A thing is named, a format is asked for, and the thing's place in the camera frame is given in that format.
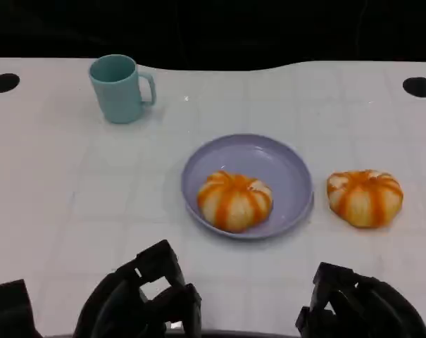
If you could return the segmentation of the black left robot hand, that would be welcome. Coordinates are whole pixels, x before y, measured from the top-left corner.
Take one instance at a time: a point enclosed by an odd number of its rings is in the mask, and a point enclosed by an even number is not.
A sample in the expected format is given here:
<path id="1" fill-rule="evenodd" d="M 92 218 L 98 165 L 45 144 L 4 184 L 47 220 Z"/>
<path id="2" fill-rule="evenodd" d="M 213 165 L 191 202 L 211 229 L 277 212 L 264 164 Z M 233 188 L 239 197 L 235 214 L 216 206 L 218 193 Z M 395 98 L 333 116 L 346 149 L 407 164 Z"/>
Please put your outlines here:
<path id="1" fill-rule="evenodd" d="M 165 337 L 167 323 L 201 336 L 201 297 L 165 239 L 107 274 L 84 304 L 74 337 Z"/>

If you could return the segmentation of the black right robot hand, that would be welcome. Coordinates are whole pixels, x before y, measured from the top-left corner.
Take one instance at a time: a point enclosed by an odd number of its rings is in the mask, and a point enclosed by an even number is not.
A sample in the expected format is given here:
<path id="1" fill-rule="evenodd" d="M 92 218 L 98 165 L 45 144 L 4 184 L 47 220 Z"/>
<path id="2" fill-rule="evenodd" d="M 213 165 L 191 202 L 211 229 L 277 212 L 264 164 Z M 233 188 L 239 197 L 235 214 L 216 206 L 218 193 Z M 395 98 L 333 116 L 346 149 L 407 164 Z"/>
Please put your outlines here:
<path id="1" fill-rule="evenodd" d="M 414 306 L 390 284 L 322 262 L 296 319 L 302 337 L 426 337 Z"/>

